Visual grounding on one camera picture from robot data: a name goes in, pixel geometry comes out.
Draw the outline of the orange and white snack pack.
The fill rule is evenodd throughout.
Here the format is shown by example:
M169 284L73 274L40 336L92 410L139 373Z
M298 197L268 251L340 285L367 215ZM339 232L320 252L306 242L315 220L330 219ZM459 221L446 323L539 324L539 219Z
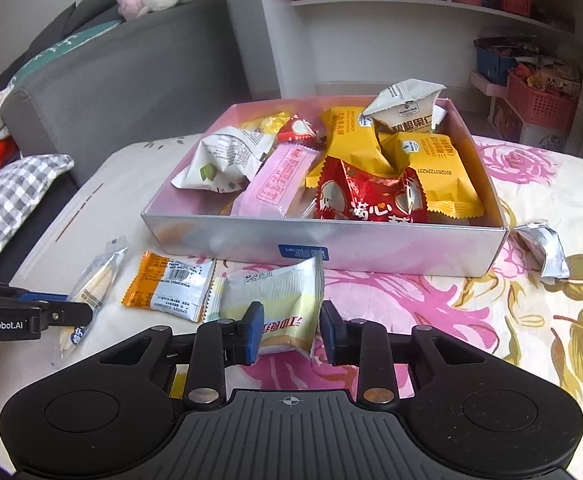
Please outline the orange and white snack pack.
M214 260L189 263L144 252L122 304L199 323L214 268Z

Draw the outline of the grey checkered cushion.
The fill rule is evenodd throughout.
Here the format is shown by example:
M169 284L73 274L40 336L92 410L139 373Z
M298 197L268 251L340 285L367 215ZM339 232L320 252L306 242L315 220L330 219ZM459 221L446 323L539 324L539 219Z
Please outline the grey checkered cushion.
M46 154L18 159L0 170L0 253L55 180L73 166L69 155Z

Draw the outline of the yellow chips snack pack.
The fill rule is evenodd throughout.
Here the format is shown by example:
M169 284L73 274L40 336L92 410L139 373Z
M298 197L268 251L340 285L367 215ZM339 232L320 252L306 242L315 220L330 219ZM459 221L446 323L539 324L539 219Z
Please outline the yellow chips snack pack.
M290 118L291 114L289 112L278 112L276 114L254 118L248 120L248 122L242 122L239 128L246 131L273 134L273 136L276 136L279 130L289 122Z

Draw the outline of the teal patterned cushion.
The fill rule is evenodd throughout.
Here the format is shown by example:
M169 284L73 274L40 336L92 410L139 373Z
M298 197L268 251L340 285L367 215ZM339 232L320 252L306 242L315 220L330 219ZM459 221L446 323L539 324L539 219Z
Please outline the teal patterned cushion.
M84 44L87 44L90 40L104 35L106 32L109 32L109 30L114 29L121 24L121 20L109 21L82 30L82 32L75 32L74 34L67 36L67 38L64 38L64 40L56 42L56 44L53 44L35 55L34 58L31 58L26 64L19 68L14 76L12 76L8 86L12 87L15 84L18 84L20 80L30 76L46 64L84 46Z

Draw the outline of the white nut snack pack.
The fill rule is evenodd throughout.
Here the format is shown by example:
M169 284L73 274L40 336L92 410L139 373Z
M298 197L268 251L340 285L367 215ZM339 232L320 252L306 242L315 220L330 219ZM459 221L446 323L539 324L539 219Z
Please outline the white nut snack pack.
M256 177L270 154L274 134L237 127L216 130L201 139L189 165L172 178L180 190L234 193Z

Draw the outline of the small silver foil wrapper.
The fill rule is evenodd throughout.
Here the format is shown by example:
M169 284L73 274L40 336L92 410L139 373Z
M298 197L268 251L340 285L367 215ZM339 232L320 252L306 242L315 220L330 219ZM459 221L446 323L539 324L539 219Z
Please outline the small silver foil wrapper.
M514 233L538 261L543 283L554 284L556 281L570 278L561 239L546 221L531 221L515 226Z

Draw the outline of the pink and silver cardboard box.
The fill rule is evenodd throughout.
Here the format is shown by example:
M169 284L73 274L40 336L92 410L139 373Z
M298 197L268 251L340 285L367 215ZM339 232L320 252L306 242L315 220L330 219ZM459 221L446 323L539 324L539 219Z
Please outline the pink and silver cardboard box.
M459 110L448 98L438 104L448 112L442 124L466 158L469 177L476 179L485 201L485 213L466 226L404 222L398 217L404 197L381 207L336 190L323 201L337 212L334 219L224 216L221 210L232 195L180 191L169 181L142 211L142 220L173 256L286 264L320 254L329 269L480 278L499 255L508 229Z

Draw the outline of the pink plastic basket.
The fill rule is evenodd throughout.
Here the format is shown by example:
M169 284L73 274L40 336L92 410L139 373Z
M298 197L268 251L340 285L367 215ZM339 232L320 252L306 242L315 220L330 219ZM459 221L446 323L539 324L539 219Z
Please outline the pink plastic basket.
M572 96L553 96L529 87L515 70L508 71L506 99L524 122L559 131L571 128L578 104Z

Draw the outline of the large red heart snack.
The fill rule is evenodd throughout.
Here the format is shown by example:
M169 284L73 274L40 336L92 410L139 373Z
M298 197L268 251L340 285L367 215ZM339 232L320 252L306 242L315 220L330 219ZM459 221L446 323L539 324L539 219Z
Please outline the large red heart snack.
M377 177L341 159L327 157L317 185L316 219L426 223L428 208L416 172Z

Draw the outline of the grey sofa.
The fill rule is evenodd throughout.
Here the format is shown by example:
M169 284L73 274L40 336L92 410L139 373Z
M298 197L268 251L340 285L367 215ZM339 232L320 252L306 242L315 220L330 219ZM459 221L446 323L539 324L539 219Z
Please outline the grey sofa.
M35 55L121 20L9 87ZM116 0L0 0L0 129L22 154L60 153L86 181L128 144L206 130L250 99L228 0L192 0L125 21Z

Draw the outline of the clear rice cracker pack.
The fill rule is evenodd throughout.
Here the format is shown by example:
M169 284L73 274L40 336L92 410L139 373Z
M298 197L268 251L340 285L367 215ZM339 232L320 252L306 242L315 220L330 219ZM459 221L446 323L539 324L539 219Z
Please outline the clear rice cracker pack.
M68 299L71 302L87 304L92 310L92 321L65 327L60 332L59 352L61 359L70 356L90 330L90 324L96 320L98 312L105 304L105 299L116 281L127 252L128 240L125 236L110 240L104 251L95 256L81 273L78 283L72 289Z

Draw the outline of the yellow waffle sandwich pack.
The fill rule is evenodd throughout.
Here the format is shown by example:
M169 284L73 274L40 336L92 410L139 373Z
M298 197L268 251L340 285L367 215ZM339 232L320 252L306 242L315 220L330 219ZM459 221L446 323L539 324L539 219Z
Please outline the yellow waffle sandwich pack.
M381 151L372 118L363 112L363 106L334 106L321 114L327 146L322 159L305 178L307 188L316 188L319 184L327 156L377 177L392 177L397 173Z

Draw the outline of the small red heart snack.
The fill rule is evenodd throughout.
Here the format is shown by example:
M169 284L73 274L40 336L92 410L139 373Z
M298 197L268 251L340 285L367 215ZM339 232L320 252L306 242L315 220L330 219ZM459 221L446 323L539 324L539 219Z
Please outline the small red heart snack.
M301 144L308 148L319 150L323 148L325 138L311 122L308 122L298 114L293 114L288 122L276 133L276 142Z

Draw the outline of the pale green cake pack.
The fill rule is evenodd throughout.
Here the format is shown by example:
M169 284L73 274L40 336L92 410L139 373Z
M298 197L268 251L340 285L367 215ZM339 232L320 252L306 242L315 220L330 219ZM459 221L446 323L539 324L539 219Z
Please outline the pale green cake pack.
M316 254L293 266L214 278L203 319L238 320L252 302L263 306L259 352L295 350L309 356L316 336L325 292L323 258Z

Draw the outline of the pink wafer snack pack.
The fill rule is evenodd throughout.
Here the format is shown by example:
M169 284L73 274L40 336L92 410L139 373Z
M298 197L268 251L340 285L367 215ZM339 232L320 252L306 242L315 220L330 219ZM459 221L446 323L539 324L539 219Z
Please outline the pink wafer snack pack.
M232 217L286 217L319 151L301 144L279 144L232 205Z

